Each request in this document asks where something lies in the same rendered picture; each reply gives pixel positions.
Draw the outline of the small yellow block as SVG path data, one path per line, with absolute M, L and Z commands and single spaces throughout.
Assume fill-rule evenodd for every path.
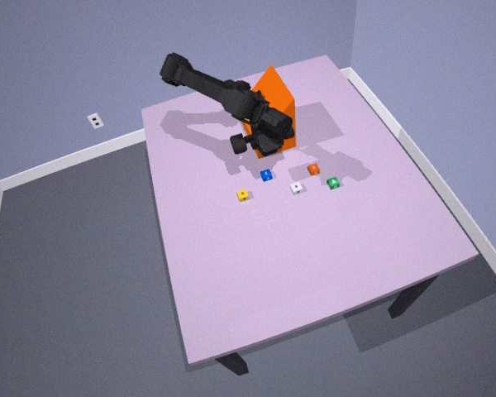
M 238 195 L 240 202 L 243 202 L 243 201 L 246 201 L 249 199 L 249 195 L 248 195 L 246 189 L 237 191 L 237 195 Z

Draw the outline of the small blue block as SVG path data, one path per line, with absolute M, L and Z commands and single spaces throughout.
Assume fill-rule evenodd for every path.
M 261 171 L 260 175 L 261 175 L 264 182 L 272 179 L 272 174 L 270 173 L 269 169 Z

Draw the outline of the green block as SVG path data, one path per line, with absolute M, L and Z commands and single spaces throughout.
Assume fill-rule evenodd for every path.
M 337 180 L 336 176 L 332 177 L 330 179 L 327 179 L 327 184 L 329 185 L 330 189 L 336 189 L 340 186 L 340 183 Z

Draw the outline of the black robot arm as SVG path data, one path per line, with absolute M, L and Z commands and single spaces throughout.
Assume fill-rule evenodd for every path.
M 176 87 L 187 86 L 213 98 L 222 104 L 226 112 L 241 122 L 255 128 L 260 125 L 266 127 L 266 132 L 258 131 L 253 137 L 262 156 L 274 154 L 283 147 L 284 136 L 288 134 L 293 119 L 269 107 L 270 102 L 265 100 L 260 90 L 257 93 L 250 90 L 250 83 L 231 79 L 223 82 L 193 69 L 186 58 L 174 52 L 167 55 L 160 76 L 167 84 Z

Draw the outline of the small white block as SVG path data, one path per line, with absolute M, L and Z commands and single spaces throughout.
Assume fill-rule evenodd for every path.
M 291 184 L 290 185 L 290 188 L 293 192 L 293 195 L 295 194 L 300 194 L 303 192 L 303 187 L 302 185 L 300 184 L 300 182 L 297 182 L 297 183 L 294 183 L 294 184 Z

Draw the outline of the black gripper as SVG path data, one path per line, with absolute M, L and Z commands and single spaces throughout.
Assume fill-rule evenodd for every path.
M 255 143 L 253 141 L 253 137 L 254 137 L 255 133 L 258 131 L 260 131 L 260 133 L 266 132 L 267 128 L 263 127 L 263 125 L 260 125 L 260 126 L 258 126 L 258 128 L 250 126 L 250 129 L 251 129 L 252 135 L 243 137 L 242 133 L 241 133 L 241 134 L 234 135 L 234 136 L 230 137 L 231 145 L 232 145 L 232 148 L 233 148 L 235 154 L 240 154 L 240 153 L 246 152 L 246 150 L 247 150 L 246 143 L 250 143 L 253 150 L 258 149 L 260 151 L 258 144 L 255 145 Z M 294 137 L 294 130 L 293 130 L 293 127 L 291 127 L 288 134 L 286 136 L 284 136 L 284 139 L 288 140 L 288 139 L 291 139 L 293 137 Z

